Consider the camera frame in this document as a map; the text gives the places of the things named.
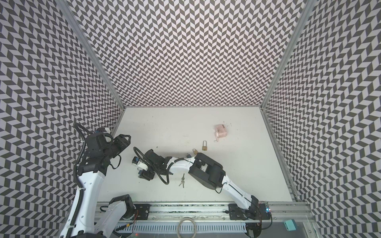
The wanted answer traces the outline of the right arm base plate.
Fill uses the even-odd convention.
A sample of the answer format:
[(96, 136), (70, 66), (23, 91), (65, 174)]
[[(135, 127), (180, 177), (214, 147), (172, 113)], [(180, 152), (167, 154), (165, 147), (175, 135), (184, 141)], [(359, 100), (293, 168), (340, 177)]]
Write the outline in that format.
[(270, 209), (265, 203), (260, 203), (258, 208), (253, 210), (245, 210), (238, 207), (237, 204), (228, 204), (228, 213), (230, 220), (271, 220)]

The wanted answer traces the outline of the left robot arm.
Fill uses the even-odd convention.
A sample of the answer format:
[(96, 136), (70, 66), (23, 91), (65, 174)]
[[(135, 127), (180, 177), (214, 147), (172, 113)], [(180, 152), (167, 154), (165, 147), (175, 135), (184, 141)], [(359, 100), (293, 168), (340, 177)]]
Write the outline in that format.
[(59, 236), (109, 238), (122, 218), (129, 219), (135, 214), (132, 198), (126, 194), (112, 198), (99, 221), (95, 220), (98, 197), (111, 159), (121, 156), (131, 144), (131, 136), (113, 137), (105, 128), (91, 132), (79, 123), (74, 123), (73, 127), (83, 145), (73, 169), (77, 186), (75, 198)]

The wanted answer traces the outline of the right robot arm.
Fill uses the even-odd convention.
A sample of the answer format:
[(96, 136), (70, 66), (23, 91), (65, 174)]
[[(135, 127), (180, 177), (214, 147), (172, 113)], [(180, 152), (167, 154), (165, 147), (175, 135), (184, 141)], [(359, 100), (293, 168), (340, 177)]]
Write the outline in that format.
[(231, 220), (270, 220), (270, 208), (255, 196), (244, 192), (227, 176), (223, 166), (207, 155), (198, 152), (193, 157), (176, 158), (157, 155), (152, 149), (142, 153), (133, 148), (136, 156), (132, 163), (139, 168), (139, 178), (152, 180), (157, 176), (165, 185), (170, 183), (169, 176), (188, 173), (204, 187), (227, 194), (234, 203), (228, 205)]

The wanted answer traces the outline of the long shackle brass padlock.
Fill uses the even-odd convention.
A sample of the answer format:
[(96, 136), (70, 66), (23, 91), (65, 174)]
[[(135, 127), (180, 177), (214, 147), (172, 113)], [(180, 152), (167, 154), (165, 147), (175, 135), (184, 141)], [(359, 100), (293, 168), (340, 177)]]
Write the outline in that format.
[(207, 141), (204, 140), (202, 143), (202, 151), (207, 151)]

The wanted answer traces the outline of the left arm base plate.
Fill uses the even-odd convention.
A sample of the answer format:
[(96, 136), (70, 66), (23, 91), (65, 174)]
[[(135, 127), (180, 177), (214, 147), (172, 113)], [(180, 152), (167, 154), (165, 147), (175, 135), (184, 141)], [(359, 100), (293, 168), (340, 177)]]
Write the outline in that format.
[(122, 220), (148, 220), (151, 205), (148, 203), (135, 204), (128, 206), (126, 213), (122, 216)]

